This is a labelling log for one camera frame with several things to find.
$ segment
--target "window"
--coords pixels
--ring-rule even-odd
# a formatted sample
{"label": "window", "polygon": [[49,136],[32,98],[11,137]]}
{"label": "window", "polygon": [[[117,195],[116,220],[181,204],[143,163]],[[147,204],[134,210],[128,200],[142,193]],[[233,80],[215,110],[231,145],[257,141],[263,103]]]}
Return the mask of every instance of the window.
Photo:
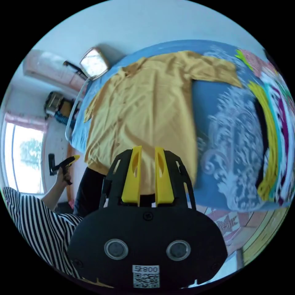
{"label": "window", "polygon": [[4,159],[8,185],[19,192],[43,194],[42,142],[44,133],[6,124]]}

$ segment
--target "wall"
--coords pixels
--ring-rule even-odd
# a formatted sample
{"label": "wall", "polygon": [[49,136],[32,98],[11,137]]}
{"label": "wall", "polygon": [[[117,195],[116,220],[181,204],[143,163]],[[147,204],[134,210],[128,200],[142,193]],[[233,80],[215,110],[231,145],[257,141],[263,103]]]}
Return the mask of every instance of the wall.
{"label": "wall", "polygon": [[[144,47],[184,39],[224,42],[266,59],[259,42],[234,21],[186,0],[105,1],[64,20],[33,49],[47,50],[79,64],[83,54],[99,44],[114,64]],[[13,80],[22,83],[22,79],[19,67]]]}
{"label": "wall", "polygon": [[[44,116],[43,106],[47,95],[50,90],[48,89],[26,89],[17,88],[13,86],[10,90],[6,110],[12,112],[22,112],[32,116]],[[56,176],[49,175],[48,154],[54,153],[55,160],[58,164],[67,156],[68,143],[65,139],[65,125],[58,123],[55,119],[48,120],[48,132],[43,141],[43,186],[44,192],[49,190],[56,179]],[[67,201],[66,190],[63,192],[60,202]]]}
{"label": "wall", "polygon": [[[5,107],[8,102],[11,91],[12,91],[12,85],[10,83],[6,89],[6,92],[4,94],[4,97],[3,97],[3,100],[1,103],[1,107],[0,107],[0,133],[1,133],[0,151],[4,150],[4,133],[2,132],[2,129],[3,129],[3,123],[4,123]],[[0,168],[1,168],[0,169],[0,186],[4,187],[5,186],[5,176],[2,173],[4,171],[4,161],[3,160],[1,160],[1,167]]]}

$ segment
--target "white floral pattern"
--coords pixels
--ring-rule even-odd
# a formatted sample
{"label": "white floral pattern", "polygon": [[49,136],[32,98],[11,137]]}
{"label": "white floral pattern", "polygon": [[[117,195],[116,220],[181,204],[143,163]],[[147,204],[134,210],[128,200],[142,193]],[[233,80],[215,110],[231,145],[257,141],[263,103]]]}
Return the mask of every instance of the white floral pattern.
{"label": "white floral pattern", "polygon": [[254,95],[247,86],[248,82],[240,77],[246,65],[217,46],[211,49],[204,55],[224,58],[236,64],[244,88],[230,86],[227,92],[218,96],[218,112],[208,116],[208,143],[205,151],[205,145],[202,145],[199,156],[201,169],[217,180],[218,191],[225,196],[230,210],[255,211],[265,203],[255,186],[261,168],[263,142],[253,104]]}

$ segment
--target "pink curtain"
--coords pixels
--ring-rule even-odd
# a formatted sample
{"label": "pink curtain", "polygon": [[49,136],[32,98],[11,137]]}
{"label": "pink curtain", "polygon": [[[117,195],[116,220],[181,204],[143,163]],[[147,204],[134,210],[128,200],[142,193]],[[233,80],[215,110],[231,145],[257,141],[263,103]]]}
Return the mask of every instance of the pink curtain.
{"label": "pink curtain", "polygon": [[25,114],[12,114],[11,112],[6,112],[5,121],[7,123],[12,123],[25,128],[31,128],[43,132],[47,132],[48,124],[42,117],[29,116]]}

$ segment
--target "tree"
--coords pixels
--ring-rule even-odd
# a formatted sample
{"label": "tree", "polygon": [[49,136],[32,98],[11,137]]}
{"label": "tree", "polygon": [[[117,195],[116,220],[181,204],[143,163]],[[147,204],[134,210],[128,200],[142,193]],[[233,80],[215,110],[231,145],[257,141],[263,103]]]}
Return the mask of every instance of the tree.
{"label": "tree", "polygon": [[22,142],[20,145],[21,161],[27,166],[30,166],[34,169],[39,169],[41,159],[41,147],[42,143],[35,140],[34,138]]}

